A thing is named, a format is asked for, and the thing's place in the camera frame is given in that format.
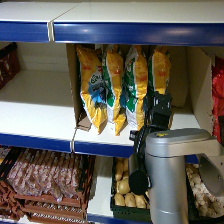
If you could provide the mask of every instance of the yellow chip bag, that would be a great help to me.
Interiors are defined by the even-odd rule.
[[[101,49],[76,46],[80,62],[80,96],[90,122],[100,133],[100,125],[107,119],[105,88],[102,79]]]
[[[149,94],[152,96],[155,91],[165,94],[169,77],[171,63],[169,53],[165,46],[156,48],[149,59]]]
[[[117,136],[126,120],[122,76],[124,60],[117,44],[108,45],[103,56],[103,79],[107,92],[107,117]]]
[[[143,99],[147,93],[148,67],[140,45],[131,46],[124,74],[126,88],[126,114],[129,126],[140,130],[144,124]]]

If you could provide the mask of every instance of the plastic packaging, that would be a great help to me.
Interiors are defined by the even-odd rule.
[[[166,47],[156,48],[152,57],[149,59],[149,95],[155,91],[165,94],[167,91],[171,63]]]
[[[219,116],[224,116],[224,75],[223,70],[212,66],[213,135],[221,143]]]
[[[126,115],[123,91],[124,61],[117,44],[108,45],[102,65],[107,95],[107,118],[114,134],[119,135],[126,120]]]
[[[90,122],[100,133],[100,125],[106,121],[105,88],[102,80],[101,50],[76,46],[80,62],[80,96]]]
[[[140,45],[131,46],[125,61],[126,114],[129,126],[140,130],[144,124],[143,99],[147,93],[148,67]]]

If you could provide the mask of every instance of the white shelf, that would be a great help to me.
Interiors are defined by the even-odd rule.
[[[173,107],[172,112],[174,114],[171,126],[172,130],[181,128],[200,128],[195,116],[193,115],[189,107]],[[115,136],[110,129],[110,125],[107,123],[102,133],[97,135],[97,130],[92,125],[89,132],[78,129],[76,131],[74,141],[87,142],[87,144],[95,143],[99,144],[99,146],[100,144],[109,144],[113,146],[133,146],[133,141],[129,140],[130,130],[131,128],[126,124],[120,135]]]
[[[223,8],[223,1],[83,2],[55,22],[223,23]]]
[[[113,217],[113,212],[110,210],[112,164],[113,158],[111,157],[96,157],[87,209],[88,221],[91,221],[88,219],[88,214]]]
[[[71,141],[68,73],[22,71],[0,91],[0,133]]]
[[[0,21],[50,22],[76,5],[78,3],[3,2]]]

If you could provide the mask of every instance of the store shelf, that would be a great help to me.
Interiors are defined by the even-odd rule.
[[[189,107],[172,108],[171,129],[200,128]],[[74,137],[74,151],[76,153],[116,156],[128,158],[133,151],[133,142],[129,140],[130,128],[128,125],[121,131],[120,136],[115,136],[109,124],[100,135],[93,126],[89,132],[77,130]]]
[[[1,3],[0,41],[49,42],[53,31],[50,22],[76,5],[77,3]]]
[[[67,73],[20,72],[0,91],[0,108],[0,144],[70,152],[75,119]]]
[[[221,1],[84,2],[54,20],[55,41],[224,45],[223,8]]]
[[[115,219],[113,212],[110,210],[112,163],[113,158],[96,157],[93,184],[87,209],[87,221],[109,224],[137,224],[139,222]]]

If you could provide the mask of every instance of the blue shelf edge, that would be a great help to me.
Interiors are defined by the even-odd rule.
[[[0,41],[47,43],[47,22],[0,21]]]
[[[54,22],[55,42],[224,46],[224,23]]]
[[[99,222],[99,223],[107,223],[107,224],[152,224],[151,222],[137,222],[131,220],[124,219],[116,219],[113,217],[106,217],[100,215],[93,215],[87,213],[87,221],[88,222]]]
[[[124,145],[75,141],[74,152],[78,154],[129,158],[130,155],[134,153],[134,148],[132,146]],[[196,155],[185,156],[185,161],[186,163],[198,163]]]
[[[70,141],[0,133],[0,145],[71,152]]]

